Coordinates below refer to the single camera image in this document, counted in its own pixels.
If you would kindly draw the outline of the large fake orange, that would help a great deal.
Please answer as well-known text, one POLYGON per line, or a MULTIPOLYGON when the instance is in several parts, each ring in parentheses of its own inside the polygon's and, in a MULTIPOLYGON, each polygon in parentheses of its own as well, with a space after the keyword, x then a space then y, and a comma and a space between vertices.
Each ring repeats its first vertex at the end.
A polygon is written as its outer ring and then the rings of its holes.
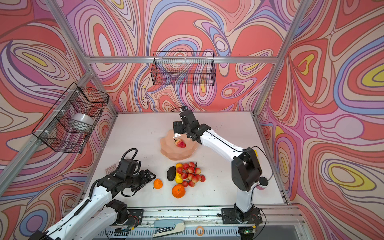
POLYGON ((177 184, 172 188, 172 195, 176 199, 182 198, 185 194, 186 190, 182 184, 177 184))

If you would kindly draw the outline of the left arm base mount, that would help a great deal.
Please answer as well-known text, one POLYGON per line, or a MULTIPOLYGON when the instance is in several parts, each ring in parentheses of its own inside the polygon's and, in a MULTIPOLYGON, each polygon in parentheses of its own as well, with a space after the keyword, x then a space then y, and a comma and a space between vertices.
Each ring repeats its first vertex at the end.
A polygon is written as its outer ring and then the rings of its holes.
POLYGON ((143 209, 130 209, 118 213, 117 220, 113 223, 117 226, 115 234, 128 233, 142 224, 143 209))

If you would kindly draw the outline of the red fake apple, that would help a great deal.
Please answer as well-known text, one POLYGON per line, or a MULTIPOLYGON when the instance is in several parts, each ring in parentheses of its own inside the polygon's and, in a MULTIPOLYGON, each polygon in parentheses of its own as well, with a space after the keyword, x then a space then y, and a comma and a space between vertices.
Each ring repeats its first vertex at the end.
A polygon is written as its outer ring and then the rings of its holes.
POLYGON ((182 139, 175 139, 175 145, 181 149, 186 147, 186 143, 182 139))

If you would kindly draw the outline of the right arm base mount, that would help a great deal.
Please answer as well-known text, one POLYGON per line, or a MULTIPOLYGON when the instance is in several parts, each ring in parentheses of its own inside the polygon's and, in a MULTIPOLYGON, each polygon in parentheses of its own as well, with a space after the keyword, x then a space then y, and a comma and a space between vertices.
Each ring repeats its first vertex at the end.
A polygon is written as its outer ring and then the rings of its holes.
POLYGON ((261 211, 256 207, 251 207, 247 212, 242 212, 237 207, 222 208, 217 216, 222 218, 225 225, 252 224, 258 226, 263 223, 261 211))

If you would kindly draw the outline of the yellow fake squash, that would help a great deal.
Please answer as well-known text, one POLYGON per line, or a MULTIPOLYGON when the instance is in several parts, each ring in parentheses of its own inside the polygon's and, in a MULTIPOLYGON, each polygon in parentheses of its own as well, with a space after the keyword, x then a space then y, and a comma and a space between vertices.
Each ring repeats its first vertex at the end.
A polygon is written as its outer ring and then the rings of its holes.
POLYGON ((175 176, 175 182, 177 184, 182 184, 183 179, 182 179, 182 173, 184 172, 183 165, 181 163, 178 163, 176 165, 176 176, 175 176))

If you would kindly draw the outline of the dark fake avocado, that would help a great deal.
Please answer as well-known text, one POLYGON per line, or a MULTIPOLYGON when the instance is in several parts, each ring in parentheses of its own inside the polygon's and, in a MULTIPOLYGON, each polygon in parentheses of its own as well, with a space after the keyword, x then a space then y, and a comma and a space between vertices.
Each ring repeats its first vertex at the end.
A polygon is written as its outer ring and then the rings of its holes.
POLYGON ((167 170, 167 180, 169 182, 172 182, 175 180, 176 178, 176 167, 175 166, 172 166, 170 167, 168 170, 167 170))

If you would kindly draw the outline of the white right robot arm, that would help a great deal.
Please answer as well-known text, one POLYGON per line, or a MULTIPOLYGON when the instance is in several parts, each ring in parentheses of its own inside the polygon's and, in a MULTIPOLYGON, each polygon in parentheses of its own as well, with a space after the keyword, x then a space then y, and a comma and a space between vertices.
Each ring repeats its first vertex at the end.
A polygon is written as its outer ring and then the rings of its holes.
POLYGON ((241 148, 219 136, 210 126, 200 124, 193 111, 181 107, 181 120, 173 123, 175 134, 185 134, 193 142, 210 148, 231 163, 231 177, 238 188, 235 209, 247 213, 253 207, 252 188, 262 177, 262 168, 253 148, 241 148))

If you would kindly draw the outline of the small fake orange mandarin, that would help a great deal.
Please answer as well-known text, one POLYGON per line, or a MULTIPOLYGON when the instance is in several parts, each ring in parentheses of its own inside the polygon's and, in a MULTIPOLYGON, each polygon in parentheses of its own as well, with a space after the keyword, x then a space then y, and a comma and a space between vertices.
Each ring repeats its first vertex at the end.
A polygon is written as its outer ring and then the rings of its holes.
POLYGON ((160 179, 155 179, 153 183, 153 189, 159 190, 163 187, 163 182, 160 179))

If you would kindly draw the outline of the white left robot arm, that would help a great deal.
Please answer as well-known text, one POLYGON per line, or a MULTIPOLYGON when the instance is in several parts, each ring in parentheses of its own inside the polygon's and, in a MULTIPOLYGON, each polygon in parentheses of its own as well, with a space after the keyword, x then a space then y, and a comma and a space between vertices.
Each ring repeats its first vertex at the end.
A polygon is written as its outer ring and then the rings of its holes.
POLYGON ((75 240, 93 238, 102 229, 112 225, 125 225, 130 213, 127 204, 116 200, 118 194, 130 189, 135 195, 156 179, 150 170, 141 170, 141 161, 121 160, 116 170, 96 180, 89 195, 69 214, 45 232, 36 231, 30 240, 75 240))

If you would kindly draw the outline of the red fake strawberry bunch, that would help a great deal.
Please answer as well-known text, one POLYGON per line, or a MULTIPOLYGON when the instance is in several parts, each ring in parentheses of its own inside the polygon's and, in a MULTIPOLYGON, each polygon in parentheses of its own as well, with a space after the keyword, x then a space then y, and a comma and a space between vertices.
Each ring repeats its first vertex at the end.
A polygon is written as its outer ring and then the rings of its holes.
POLYGON ((197 167, 197 163, 183 163, 184 172, 182 173, 183 183, 182 185, 187 187, 194 187, 196 183, 204 183, 206 177, 202 175, 202 170, 197 167))

